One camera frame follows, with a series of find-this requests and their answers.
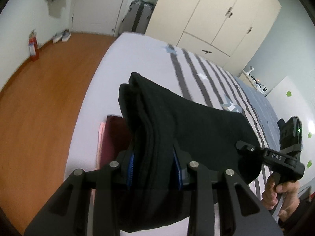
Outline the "black garment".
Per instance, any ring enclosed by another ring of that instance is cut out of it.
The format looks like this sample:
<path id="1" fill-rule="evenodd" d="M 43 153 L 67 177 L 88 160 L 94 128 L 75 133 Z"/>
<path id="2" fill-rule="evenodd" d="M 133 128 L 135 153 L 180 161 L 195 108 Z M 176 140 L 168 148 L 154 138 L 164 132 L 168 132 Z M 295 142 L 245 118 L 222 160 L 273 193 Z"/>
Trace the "black garment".
<path id="1" fill-rule="evenodd" d="M 238 141 L 259 146 L 240 113 L 192 102 L 138 73 L 120 86 L 119 104 L 134 154 L 132 180 L 118 217 L 125 232 L 170 225 L 189 216 L 191 191 L 179 186 L 174 148 L 210 170 L 234 169 L 245 183 L 260 174 L 262 157 L 235 146 Z"/>

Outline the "folded maroon shirt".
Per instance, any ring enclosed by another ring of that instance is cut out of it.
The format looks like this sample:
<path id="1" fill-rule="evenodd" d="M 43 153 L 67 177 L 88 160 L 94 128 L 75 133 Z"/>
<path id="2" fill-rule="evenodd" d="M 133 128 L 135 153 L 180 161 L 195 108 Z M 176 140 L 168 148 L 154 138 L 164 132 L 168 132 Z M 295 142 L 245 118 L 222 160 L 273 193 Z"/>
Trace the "folded maroon shirt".
<path id="1" fill-rule="evenodd" d="M 100 167 L 114 161 L 120 152 L 127 151 L 130 144 L 130 135 L 125 119 L 118 116 L 108 116 L 102 137 Z"/>

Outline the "folded pink garment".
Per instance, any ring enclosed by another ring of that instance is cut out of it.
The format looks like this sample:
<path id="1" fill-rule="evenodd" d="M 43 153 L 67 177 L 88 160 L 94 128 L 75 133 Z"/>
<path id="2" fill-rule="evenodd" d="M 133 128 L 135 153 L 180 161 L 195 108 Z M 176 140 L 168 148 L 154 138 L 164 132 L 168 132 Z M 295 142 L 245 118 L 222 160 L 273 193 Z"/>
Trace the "folded pink garment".
<path id="1" fill-rule="evenodd" d="M 97 147 L 97 168 L 101 169 L 104 165 L 104 135 L 106 122 L 101 122 L 98 131 L 98 147 Z"/>

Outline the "white headboard with apples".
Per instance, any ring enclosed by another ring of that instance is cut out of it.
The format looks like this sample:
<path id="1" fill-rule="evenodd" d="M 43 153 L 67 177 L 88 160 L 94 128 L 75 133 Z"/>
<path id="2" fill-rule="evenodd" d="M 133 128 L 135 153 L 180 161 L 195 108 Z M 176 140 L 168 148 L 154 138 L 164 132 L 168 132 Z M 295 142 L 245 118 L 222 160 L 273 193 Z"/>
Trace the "white headboard with apples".
<path id="1" fill-rule="evenodd" d="M 302 188 L 310 186 L 314 191 L 314 112 L 288 76 L 276 85 L 266 98 L 279 119 L 288 121 L 297 116 L 302 122 L 301 162 L 305 164 L 305 173 L 300 184 Z"/>

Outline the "white nightstand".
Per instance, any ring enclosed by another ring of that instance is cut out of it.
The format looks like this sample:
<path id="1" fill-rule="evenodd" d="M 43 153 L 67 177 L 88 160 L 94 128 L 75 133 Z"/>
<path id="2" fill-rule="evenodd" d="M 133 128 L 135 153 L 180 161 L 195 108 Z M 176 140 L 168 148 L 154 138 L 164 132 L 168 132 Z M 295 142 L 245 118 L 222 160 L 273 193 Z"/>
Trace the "white nightstand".
<path id="1" fill-rule="evenodd" d="M 250 67 L 248 71 L 243 70 L 240 75 L 239 79 L 243 81 L 249 87 L 257 90 L 264 96 L 267 96 L 268 88 L 263 85 L 258 78 L 255 78 L 251 73 L 254 71 L 253 67 Z"/>

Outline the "striped bed sheet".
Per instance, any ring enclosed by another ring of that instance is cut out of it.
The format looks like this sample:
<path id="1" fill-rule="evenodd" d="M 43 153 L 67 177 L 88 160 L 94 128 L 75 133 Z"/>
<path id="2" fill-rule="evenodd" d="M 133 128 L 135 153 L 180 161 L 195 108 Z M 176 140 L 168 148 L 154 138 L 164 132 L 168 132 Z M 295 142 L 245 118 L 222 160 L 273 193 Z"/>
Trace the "striped bed sheet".
<path id="1" fill-rule="evenodd" d="M 192 102 L 242 114 L 256 134 L 257 147 L 268 148 L 264 131 L 243 90 L 236 87 L 234 80 L 225 79 L 219 67 L 180 47 L 145 35 L 125 33 L 108 49 L 91 80 L 71 140 L 67 176 L 78 168 L 85 171 L 98 169 L 100 123 L 110 115 L 123 117 L 119 89 L 129 82 L 132 73 L 138 73 Z M 130 183 L 122 187 L 118 198 L 119 212 Z M 183 220 L 188 224 L 189 216 Z M 136 232 L 149 234 L 158 230 L 160 235 L 165 235 L 183 220 Z"/>

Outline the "pair of white shoes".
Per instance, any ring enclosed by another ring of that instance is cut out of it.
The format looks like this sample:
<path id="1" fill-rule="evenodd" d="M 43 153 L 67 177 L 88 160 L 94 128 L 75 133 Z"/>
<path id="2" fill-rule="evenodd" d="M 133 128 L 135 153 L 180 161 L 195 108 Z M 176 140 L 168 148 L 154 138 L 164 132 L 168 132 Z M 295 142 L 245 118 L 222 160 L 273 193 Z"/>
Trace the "pair of white shoes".
<path id="1" fill-rule="evenodd" d="M 71 32 L 69 30 L 65 30 L 63 32 L 56 33 L 52 37 L 52 43 L 55 44 L 59 41 L 67 42 L 71 37 Z"/>

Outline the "cream four-door wardrobe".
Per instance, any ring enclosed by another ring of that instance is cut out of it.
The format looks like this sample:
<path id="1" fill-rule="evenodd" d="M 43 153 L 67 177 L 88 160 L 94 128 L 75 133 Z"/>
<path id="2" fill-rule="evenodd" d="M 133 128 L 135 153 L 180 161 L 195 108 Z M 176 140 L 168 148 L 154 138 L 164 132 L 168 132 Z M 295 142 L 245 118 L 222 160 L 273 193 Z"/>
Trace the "cream four-door wardrobe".
<path id="1" fill-rule="evenodd" d="M 278 0 L 158 0 L 146 34 L 237 76 L 272 28 Z"/>

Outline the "red fire extinguisher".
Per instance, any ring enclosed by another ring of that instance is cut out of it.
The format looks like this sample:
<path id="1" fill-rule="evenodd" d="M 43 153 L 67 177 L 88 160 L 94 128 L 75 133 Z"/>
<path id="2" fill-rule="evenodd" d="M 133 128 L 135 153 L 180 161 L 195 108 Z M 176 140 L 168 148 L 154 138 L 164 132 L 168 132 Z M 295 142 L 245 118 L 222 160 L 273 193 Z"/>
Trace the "red fire extinguisher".
<path id="1" fill-rule="evenodd" d="M 37 46 L 37 38 L 35 29 L 29 34 L 28 47 L 30 58 L 32 61 L 36 61 L 39 58 L 39 51 Z"/>

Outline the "grey upright suitcase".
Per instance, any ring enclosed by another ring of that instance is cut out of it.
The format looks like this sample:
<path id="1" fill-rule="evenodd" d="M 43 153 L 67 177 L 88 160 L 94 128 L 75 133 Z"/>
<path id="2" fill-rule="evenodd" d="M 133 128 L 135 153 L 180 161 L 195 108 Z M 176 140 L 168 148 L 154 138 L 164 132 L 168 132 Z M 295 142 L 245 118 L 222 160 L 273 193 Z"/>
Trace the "grey upright suitcase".
<path id="1" fill-rule="evenodd" d="M 155 5 L 144 0 L 131 2 L 127 14 L 121 22 L 119 35 L 124 32 L 145 34 Z"/>

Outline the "white door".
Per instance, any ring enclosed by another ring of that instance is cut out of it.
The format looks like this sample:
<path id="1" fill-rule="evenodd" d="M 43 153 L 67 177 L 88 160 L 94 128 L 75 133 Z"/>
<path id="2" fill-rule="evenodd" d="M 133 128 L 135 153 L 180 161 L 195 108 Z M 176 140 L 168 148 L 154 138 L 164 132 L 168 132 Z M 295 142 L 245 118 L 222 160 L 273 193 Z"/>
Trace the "white door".
<path id="1" fill-rule="evenodd" d="M 74 0 L 71 31 L 113 36 L 125 0 Z"/>

